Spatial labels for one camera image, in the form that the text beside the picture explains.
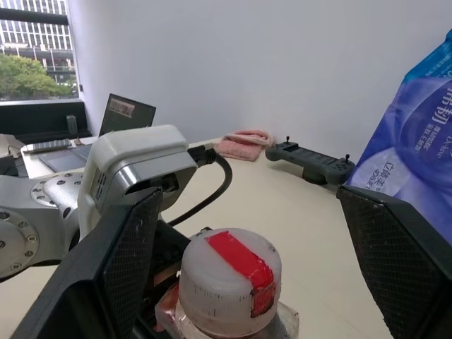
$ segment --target game controller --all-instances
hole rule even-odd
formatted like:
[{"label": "game controller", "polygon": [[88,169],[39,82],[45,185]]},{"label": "game controller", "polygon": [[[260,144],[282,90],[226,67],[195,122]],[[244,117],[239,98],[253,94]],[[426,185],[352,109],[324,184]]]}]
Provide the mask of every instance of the game controller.
[{"label": "game controller", "polygon": [[279,143],[267,148],[266,157],[270,161],[285,160],[303,167],[303,179],[312,184],[341,185],[352,174],[355,164],[349,161],[349,155],[336,159],[324,154],[299,147],[297,143]]}]

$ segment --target table surface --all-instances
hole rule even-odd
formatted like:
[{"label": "table surface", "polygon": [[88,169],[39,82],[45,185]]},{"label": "table surface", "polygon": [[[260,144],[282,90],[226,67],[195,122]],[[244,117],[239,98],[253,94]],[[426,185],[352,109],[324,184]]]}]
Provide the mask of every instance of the table surface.
[{"label": "table surface", "polygon": [[[300,313],[301,339],[389,339],[359,271],[352,241],[333,189],[309,184],[302,169],[286,162],[230,160],[234,178],[216,202],[177,226],[240,227],[266,237],[282,259],[281,301]],[[222,170],[205,166],[181,198],[163,213],[181,215],[221,184]],[[29,268],[0,285],[0,338],[8,338],[55,267]]]}]

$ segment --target bag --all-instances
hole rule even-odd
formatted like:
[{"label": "bag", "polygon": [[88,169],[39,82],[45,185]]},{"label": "bag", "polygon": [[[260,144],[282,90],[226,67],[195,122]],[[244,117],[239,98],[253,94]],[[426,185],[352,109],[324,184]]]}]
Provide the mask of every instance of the bag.
[{"label": "bag", "polygon": [[452,245],[452,30],[405,77],[348,184],[411,203]]}]

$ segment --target white wall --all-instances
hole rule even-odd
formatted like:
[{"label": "white wall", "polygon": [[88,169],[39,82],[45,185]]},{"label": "white wall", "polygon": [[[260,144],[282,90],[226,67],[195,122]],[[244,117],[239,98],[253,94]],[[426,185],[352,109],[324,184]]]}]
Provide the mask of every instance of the white wall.
[{"label": "white wall", "polygon": [[364,150],[403,76],[452,28],[451,0],[69,0],[97,131],[108,93],[189,141],[240,128]]}]

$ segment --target black cable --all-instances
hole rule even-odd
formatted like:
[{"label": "black cable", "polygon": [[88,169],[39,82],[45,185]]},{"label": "black cable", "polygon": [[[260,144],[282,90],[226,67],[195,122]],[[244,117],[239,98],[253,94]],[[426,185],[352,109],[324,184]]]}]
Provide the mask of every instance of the black cable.
[{"label": "black cable", "polygon": [[0,175],[9,175],[8,173],[9,173],[12,169],[17,168],[16,161],[14,160],[14,155],[11,154],[11,151],[10,151],[9,147],[10,147],[10,146],[8,146],[8,155],[7,155],[6,157],[4,157],[4,158],[8,158],[8,157],[12,158],[12,160],[13,160],[13,162],[14,162],[14,166],[8,167],[7,169],[5,169],[5,171],[4,171],[3,173],[0,173]]},{"label": "black cable", "polygon": [[9,155],[14,155],[14,154],[11,152],[11,147],[12,147],[12,148],[15,148],[16,150],[19,151],[18,153],[15,154],[15,156],[16,156],[18,159],[19,159],[20,157],[22,157],[22,152],[20,151],[20,148],[17,148],[17,147],[15,147],[15,146],[13,146],[13,145],[9,145],[9,146],[8,146],[8,154],[9,154]]},{"label": "black cable", "polygon": [[[212,152],[214,152],[214,150],[207,150],[206,152],[209,152],[209,154],[212,155]],[[174,226],[180,224],[181,222],[187,220],[191,216],[197,214],[197,212],[199,212],[200,210],[205,208],[207,205],[211,204],[213,201],[218,199],[230,186],[231,181],[232,181],[231,166],[229,165],[229,163],[226,161],[226,159],[224,157],[222,157],[221,155],[219,155],[217,153],[215,153],[215,162],[217,164],[219,164],[219,166],[221,166],[221,168],[223,168],[223,171],[225,172],[225,179],[223,180],[223,183],[221,184],[221,186],[218,187],[218,189],[215,192],[213,192],[206,200],[200,202],[198,205],[193,207],[188,212],[185,212],[183,215],[170,221],[168,223],[169,226],[174,227]]]},{"label": "black cable", "polygon": [[8,174],[8,172],[9,171],[11,171],[12,169],[18,169],[18,167],[22,167],[22,166],[25,166],[25,165],[16,165],[16,166],[10,166],[3,174],[0,174],[0,175],[6,175],[6,176],[9,176],[9,174]]}]

